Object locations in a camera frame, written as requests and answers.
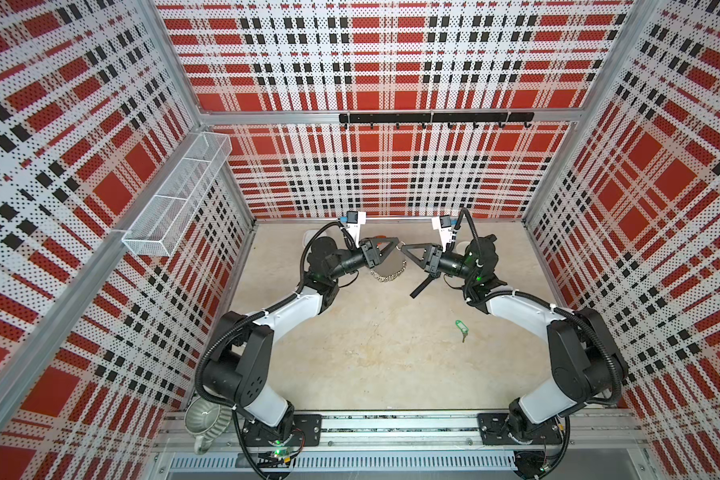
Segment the silver keyring with chain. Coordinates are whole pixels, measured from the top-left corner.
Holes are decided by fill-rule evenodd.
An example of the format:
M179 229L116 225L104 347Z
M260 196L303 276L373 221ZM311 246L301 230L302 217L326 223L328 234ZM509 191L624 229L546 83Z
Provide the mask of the silver keyring with chain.
M369 274L380 283L388 283L399 278L405 271L406 266L405 256L395 251L382 264L370 270Z

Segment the green tagged key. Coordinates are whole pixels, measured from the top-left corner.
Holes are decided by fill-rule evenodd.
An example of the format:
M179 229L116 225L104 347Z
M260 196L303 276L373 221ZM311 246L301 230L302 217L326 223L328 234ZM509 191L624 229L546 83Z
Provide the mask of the green tagged key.
M459 331L462 335L462 342L465 342L467 336L469 335L468 327L461 320L456 320L455 325L459 329Z

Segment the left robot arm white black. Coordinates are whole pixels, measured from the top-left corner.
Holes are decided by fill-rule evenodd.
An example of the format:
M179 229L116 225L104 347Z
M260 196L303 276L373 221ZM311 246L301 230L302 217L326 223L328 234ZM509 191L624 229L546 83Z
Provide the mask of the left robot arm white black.
M288 441L294 407L268 384L273 347L332 305L343 276L375 269L398 245L396 237L357 240L339 220L318 229L301 251L299 279L290 295L253 313L222 316L197 364L196 393L261 427L269 441Z

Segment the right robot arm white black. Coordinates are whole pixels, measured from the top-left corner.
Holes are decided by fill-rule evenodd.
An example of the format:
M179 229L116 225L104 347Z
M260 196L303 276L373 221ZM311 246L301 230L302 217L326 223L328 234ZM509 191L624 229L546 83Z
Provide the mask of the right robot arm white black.
M599 312L558 306L502 281L496 273L497 238L479 234L467 209L456 218L435 218L434 228L440 243L397 247L426 274L411 295L417 297L442 276L458 278L467 306L507 320L546 345L547 378L510 403L503 428L508 437L530 444L543 429L589 405L618 404L628 366Z

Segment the black wrist watch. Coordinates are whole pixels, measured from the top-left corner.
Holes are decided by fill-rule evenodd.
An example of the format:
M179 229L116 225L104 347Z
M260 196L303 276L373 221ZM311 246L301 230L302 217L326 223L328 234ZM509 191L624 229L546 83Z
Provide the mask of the black wrist watch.
M416 299L433 281L435 277L428 275L411 293L410 297Z

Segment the white ceramic mug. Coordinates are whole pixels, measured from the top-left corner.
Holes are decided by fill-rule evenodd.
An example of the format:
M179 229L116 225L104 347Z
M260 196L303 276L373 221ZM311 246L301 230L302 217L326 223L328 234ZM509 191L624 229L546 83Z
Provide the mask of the white ceramic mug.
M470 242L462 241L455 246L454 252L464 257L478 256L480 254L480 248L474 240Z

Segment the black hook rail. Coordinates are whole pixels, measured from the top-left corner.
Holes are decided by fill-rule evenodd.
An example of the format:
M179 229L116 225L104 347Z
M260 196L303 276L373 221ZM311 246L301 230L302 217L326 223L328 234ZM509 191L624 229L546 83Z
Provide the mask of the black hook rail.
M343 113L338 115L341 125L381 125L381 124L436 124L447 125L457 123L467 124L497 124L503 126L508 123L519 123L524 126L530 124L535 118L534 112L418 112L418 113Z

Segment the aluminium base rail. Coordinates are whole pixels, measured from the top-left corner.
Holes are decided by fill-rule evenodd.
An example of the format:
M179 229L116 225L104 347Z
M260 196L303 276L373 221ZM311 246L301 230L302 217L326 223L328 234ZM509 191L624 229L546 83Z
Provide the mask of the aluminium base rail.
M276 479L514 479L520 466L552 479L659 479L648 441L624 410L583 410L569 440L552 426L530 444L501 434L498 411L307 412L291 442L295 458Z

